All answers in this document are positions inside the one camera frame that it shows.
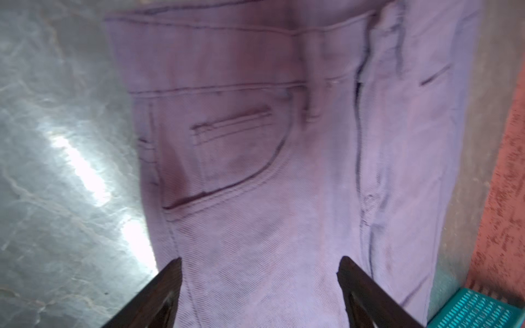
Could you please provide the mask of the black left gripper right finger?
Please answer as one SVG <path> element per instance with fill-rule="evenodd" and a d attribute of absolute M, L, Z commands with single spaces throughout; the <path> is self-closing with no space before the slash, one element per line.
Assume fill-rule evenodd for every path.
<path fill-rule="evenodd" d="M 341 258 L 337 278 L 350 327 L 422 328 L 350 257 Z"/>

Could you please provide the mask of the teal plastic basket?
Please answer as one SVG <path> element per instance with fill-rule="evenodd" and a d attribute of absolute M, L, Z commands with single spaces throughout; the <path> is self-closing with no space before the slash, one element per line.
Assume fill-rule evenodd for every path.
<path fill-rule="evenodd" d="M 524 310 L 468 288 L 458 290 L 428 328 L 521 328 Z"/>

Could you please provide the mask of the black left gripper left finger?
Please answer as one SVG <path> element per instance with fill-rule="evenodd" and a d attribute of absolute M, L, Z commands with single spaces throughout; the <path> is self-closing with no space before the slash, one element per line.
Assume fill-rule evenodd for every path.
<path fill-rule="evenodd" d="M 183 283 L 182 259 L 172 260 L 103 328 L 173 328 Z"/>

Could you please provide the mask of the purple trousers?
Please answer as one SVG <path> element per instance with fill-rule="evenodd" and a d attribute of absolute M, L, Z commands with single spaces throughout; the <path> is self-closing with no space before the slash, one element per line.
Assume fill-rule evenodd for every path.
<path fill-rule="evenodd" d="M 356 262 L 427 322 L 480 1 L 187 1 L 105 20 L 177 327 L 348 327 Z"/>

